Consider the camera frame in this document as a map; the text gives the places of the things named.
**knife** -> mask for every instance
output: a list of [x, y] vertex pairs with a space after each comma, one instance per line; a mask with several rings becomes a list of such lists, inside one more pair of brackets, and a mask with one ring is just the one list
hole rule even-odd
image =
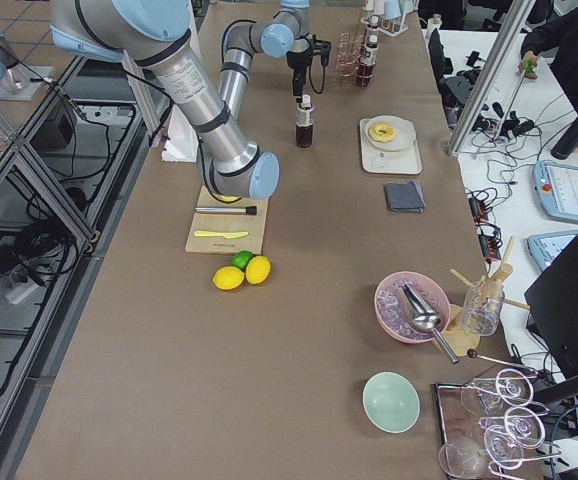
[[194, 237], [222, 237], [229, 240], [242, 238], [249, 235], [249, 232], [212, 232], [209, 230], [196, 230], [193, 232]]

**tablet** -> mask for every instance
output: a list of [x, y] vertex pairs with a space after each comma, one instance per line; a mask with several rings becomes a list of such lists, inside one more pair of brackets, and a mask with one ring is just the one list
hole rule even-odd
[[533, 177], [545, 213], [556, 220], [578, 223], [578, 167], [539, 161]]
[[527, 237], [527, 248], [540, 270], [544, 270], [556, 258], [569, 242], [578, 235], [578, 230], [543, 233]]

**wooden cutting board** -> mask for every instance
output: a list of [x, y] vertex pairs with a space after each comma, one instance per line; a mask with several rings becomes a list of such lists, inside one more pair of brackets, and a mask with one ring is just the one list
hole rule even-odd
[[[216, 215], [194, 213], [185, 251], [191, 253], [222, 253], [232, 254], [241, 250], [249, 250], [257, 255], [262, 253], [262, 240], [267, 220], [268, 200], [251, 200], [243, 198], [235, 203], [225, 204], [211, 196], [203, 186], [200, 190], [197, 205], [199, 207], [258, 207], [256, 215]], [[247, 236], [235, 239], [222, 237], [195, 237], [196, 230], [213, 232], [249, 232]]]

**donut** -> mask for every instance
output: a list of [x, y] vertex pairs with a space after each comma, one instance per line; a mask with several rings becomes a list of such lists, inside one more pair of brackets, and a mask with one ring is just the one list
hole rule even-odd
[[396, 129], [390, 123], [376, 122], [369, 127], [369, 136], [376, 142], [390, 142], [396, 138]]

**metal scoop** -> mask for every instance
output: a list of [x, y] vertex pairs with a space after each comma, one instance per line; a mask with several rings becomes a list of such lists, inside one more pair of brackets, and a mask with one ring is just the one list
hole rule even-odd
[[436, 328], [442, 323], [442, 317], [438, 311], [429, 305], [429, 303], [422, 298], [422, 295], [409, 287], [409, 285], [403, 285], [402, 292], [409, 306], [409, 311], [405, 312], [407, 323], [420, 333], [432, 334], [442, 351], [445, 352], [449, 360], [451, 360], [451, 363], [458, 363], [460, 360], [456, 356], [456, 353]]

